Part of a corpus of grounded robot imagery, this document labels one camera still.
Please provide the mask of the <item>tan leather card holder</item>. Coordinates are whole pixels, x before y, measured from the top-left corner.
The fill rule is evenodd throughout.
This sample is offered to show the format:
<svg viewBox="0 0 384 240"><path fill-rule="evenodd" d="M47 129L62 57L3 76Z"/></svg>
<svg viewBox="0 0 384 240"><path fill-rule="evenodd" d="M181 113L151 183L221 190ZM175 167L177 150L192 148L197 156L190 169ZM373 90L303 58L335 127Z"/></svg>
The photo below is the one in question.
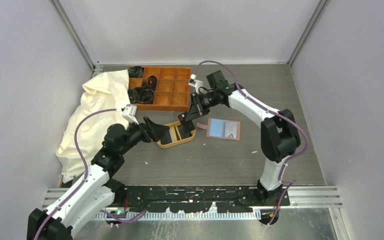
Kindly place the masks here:
<svg viewBox="0 0 384 240"><path fill-rule="evenodd" d="M239 141L241 123L239 121L209 118L206 124L197 123L199 129L206 130L208 138Z"/></svg>

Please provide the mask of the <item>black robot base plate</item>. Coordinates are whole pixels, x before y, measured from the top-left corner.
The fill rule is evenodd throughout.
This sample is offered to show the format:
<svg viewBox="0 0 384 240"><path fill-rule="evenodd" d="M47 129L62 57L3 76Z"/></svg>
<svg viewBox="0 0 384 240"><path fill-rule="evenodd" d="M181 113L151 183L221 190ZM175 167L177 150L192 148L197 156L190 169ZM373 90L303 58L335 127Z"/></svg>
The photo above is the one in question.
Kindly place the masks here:
<svg viewBox="0 0 384 240"><path fill-rule="evenodd" d="M288 195L277 193L263 198L255 186L126 186L116 196L113 208L129 212L206 213L212 206L217 213L250 213L254 207L289 206Z"/></svg>

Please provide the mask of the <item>yellow oval tray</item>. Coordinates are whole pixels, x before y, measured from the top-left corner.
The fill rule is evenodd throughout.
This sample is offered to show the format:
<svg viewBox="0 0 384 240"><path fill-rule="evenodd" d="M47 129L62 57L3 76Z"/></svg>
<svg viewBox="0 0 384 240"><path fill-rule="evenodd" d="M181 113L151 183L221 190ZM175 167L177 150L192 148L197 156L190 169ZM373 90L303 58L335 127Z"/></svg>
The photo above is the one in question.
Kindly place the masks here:
<svg viewBox="0 0 384 240"><path fill-rule="evenodd" d="M186 132L179 121L166 124L165 126L169 127L169 131L157 142L157 145L162 149L185 144L195 138L196 130Z"/></svg>

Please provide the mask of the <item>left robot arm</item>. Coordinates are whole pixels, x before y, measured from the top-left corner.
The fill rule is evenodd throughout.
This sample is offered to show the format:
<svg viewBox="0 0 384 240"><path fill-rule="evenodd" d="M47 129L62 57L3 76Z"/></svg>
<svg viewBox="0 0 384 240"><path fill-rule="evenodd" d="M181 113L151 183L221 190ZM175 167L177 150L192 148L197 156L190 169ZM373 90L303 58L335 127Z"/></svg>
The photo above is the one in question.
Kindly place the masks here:
<svg viewBox="0 0 384 240"><path fill-rule="evenodd" d="M27 222L28 240L72 240L98 212L126 200L124 184L113 175L124 164L124 155L140 142L158 142L169 126L144 117L143 123L108 127L103 146L76 181L44 210L34 209Z"/></svg>

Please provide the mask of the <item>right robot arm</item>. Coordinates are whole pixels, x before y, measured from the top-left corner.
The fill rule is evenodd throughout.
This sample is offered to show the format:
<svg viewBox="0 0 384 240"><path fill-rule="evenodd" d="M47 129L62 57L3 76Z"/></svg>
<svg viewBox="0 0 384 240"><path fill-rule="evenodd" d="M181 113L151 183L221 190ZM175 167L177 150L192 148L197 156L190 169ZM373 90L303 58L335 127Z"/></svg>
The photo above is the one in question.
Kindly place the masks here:
<svg viewBox="0 0 384 240"><path fill-rule="evenodd" d="M195 130L193 121L210 112L210 108L225 105L239 111L260 129L261 150L266 158L263 173L257 181L257 198L263 205L271 205L282 190L283 170L287 160L293 156L301 144L299 130L293 113L288 110L270 108L251 96L244 87L236 82L229 83L218 70L206 77L210 88L200 92L203 82L191 74L189 86L191 104L188 111L178 116L184 132Z"/></svg>

